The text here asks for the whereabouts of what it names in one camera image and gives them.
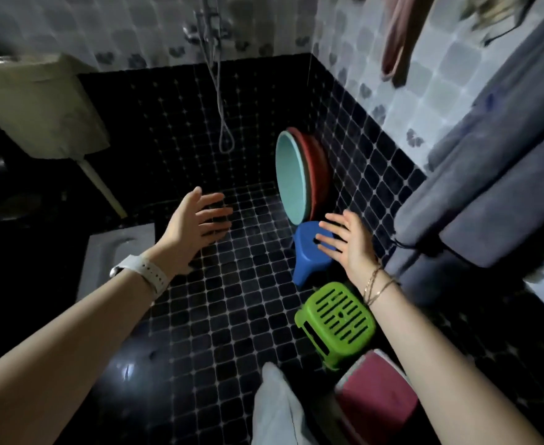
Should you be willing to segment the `large grey towel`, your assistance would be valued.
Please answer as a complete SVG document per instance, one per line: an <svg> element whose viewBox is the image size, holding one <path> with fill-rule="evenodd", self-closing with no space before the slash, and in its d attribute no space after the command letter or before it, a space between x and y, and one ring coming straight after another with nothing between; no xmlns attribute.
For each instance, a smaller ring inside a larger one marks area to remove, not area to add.
<svg viewBox="0 0 544 445"><path fill-rule="evenodd" d="M430 174L395 216L395 243L438 235L543 140L544 19L431 150Z"/></svg>

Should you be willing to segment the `green slotted plastic stool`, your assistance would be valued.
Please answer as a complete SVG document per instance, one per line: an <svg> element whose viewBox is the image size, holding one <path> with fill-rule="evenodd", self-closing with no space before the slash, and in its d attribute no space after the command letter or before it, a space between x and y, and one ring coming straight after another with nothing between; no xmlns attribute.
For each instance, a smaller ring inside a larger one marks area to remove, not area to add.
<svg viewBox="0 0 544 445"><path fill-rule="evenodd" d="M339 282L315 291L296 312L295 323L332 371L359 357L377 329L369 308Z"/></svg>

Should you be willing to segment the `white cistern flush pipe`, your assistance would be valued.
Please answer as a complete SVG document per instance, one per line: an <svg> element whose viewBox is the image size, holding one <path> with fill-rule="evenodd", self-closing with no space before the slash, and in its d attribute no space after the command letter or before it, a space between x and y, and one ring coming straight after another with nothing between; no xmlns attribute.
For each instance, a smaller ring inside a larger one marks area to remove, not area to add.
<svg viewBox="0 0 544 445"><path fill-rule="evenodd" d="M83 173L87 176L87 178L90 179L91 183L98 189L98 191L101 193L101 195L103 195L103 197L108 202L110 207L115 211L115 213L121 219L127 218L128 214L125 211L124 207L116 199L116 197L113 195L112 191L105 184L105 182L100 177L100 175L97 173L97 171L90 165L90 163L84 158L76 159L75 162L80 167L80 169L83 171Z"/></svg>

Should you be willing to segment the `pink plastic stool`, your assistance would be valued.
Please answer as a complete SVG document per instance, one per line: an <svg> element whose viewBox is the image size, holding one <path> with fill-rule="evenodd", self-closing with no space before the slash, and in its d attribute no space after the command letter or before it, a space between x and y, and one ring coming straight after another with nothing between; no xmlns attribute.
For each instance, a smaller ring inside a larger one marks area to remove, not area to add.
<svg viewBox="0 0 544 445"><path fill-rule="evenodd" d="M334 399L347 445L392 445L419 402L402 369L380 349L366 352L346 371Z"/></svg>

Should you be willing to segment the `red plastic basin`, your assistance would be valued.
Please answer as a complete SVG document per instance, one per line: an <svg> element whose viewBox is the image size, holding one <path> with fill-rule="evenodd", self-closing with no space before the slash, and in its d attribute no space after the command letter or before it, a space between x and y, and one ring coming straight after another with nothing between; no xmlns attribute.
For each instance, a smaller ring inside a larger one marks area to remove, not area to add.
<svg viewBox="0 0 544 445"><path fill-rule="evenodd" d="M331 183L327 153L314 135L302 133L296 127L288 127L286 130L296 140L308 171L311 207L307 220L320 219L322 211L327 207Z"/></svg>

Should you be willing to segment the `blue plastic stool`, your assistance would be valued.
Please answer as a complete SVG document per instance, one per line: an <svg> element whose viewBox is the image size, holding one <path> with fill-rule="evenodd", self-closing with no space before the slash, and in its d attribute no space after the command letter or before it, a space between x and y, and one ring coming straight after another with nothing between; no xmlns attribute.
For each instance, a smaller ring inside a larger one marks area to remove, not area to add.
<svg viewBox="0 0 544 445"><path fill-rule="evenodd" d="M326 237L333 236L332 233L321 228L318 221L303 222L293 234L296 264L292 279L298 289L305 285L308 277L313 273L327 270L333 262L330 256L319 250L316 241L317 234Z"/></svg>

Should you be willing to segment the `person's left forearm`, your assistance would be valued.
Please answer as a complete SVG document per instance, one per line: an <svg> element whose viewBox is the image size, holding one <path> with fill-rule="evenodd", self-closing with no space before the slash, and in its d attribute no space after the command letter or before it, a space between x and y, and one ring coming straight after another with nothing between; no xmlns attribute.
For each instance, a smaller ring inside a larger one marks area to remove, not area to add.
<svg viewBox="0 0 544 445"><path fill-rule="evenodd" d="M53 445L153 304L125 269L0 358L0 445Z"/></svg>

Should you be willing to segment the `teal plastic basin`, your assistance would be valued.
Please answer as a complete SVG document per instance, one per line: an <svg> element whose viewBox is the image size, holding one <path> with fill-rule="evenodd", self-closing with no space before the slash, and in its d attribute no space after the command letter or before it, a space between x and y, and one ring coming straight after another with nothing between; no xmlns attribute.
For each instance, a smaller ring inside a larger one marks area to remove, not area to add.
<svg viewBox="0 0 544 445"><path fill-rule="evenodd" d="M300 145L288 131L279 134L275 151L276 180L284 211L299 225L311 214L311 188L307 162Z"/></svg>

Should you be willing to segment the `white trouser leg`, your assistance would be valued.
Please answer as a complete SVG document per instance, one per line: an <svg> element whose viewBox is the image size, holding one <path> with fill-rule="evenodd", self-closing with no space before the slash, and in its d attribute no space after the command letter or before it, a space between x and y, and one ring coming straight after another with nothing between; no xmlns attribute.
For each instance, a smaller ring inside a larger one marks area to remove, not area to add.
<svg viewBox="0 0 544 445"><path fill-rule="evenodd" d="M261 374L262 383L254 398L251 445L319 445L280 368L267 362Z"/></svg>

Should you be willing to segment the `white wrist watch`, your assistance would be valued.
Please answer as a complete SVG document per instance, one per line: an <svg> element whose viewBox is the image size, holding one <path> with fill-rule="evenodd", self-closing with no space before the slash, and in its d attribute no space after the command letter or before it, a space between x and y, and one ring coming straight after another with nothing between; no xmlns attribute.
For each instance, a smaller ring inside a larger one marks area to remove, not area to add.
<svg viewBox="0 0 544 445"><path fill-rule="evenodd" d="M162 296L170 282L166 274L157 265L143 256L130 254L110 270L109 278L114 278L124 269L137 273L150 285L153 292L153 301Z"/></svg>

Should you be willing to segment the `metal shower faucet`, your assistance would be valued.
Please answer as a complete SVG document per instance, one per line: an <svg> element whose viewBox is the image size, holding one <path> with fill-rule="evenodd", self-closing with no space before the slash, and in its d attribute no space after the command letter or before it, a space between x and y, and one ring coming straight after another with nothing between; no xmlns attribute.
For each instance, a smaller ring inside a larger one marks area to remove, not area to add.
<svg viewBox="0 0 544 445"><path fill-rule="evenodd" d="M193 17L182 29L186 42L221 47L231 41L232 25L222 14L222 0L193 0L192 7Z"/></svg>

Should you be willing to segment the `beige toilet cistern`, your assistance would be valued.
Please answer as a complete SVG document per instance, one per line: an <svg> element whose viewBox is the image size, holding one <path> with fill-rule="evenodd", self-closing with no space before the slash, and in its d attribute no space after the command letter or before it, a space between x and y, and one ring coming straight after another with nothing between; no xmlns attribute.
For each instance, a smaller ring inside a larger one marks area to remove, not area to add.
<svg viewBox="0 0 544 445"><path fill-rule="evenodd" d="M78 160L110 147L79 74L97 72L69 54L0 63L0 128L30 157Z"/></svg>

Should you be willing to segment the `pink hanging towel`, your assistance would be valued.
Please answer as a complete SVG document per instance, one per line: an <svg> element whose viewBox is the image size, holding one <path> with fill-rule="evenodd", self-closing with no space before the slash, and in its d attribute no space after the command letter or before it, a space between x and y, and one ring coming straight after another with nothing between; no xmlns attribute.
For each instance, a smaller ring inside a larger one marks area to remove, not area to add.
<svg viewBox="0 0 544 445"><path fill-rule="evenodd" d="M387 29L380 61L383 82L392 80L400 65L415 3L416 0L384 0Z"/></svg>

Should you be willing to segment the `person's right hand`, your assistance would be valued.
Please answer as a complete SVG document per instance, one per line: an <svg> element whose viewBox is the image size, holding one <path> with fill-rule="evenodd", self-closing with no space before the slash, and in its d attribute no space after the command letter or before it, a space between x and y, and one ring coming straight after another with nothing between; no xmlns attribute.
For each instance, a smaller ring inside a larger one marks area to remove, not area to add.
<svg viewBox="0 0 544 445"><path fill-rule="evenodd" d="M343 225L343 220L343 213L327 213L324 221ZM342 266L350 282L363 294L370 278L380 267L373 249L371 233L364 226L364 232L348 230L348 239L340 239L336 235L326 237L320 234L317 234L316 239L319 241L319 250L321 244L340 250L340 256L330 256L330 258Z"/></svg>

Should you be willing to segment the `small grey towel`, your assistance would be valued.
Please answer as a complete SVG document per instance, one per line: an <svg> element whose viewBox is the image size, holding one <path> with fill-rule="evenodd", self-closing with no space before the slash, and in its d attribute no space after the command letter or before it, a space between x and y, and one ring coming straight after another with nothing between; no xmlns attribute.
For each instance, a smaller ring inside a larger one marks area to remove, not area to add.
<svg viewBox="0 0 544 445"><path fill-rule="evenodd" d="M544 140L438 235L397 247L387 273L419 305L495 270L519 276L544 302Z"/></svg>

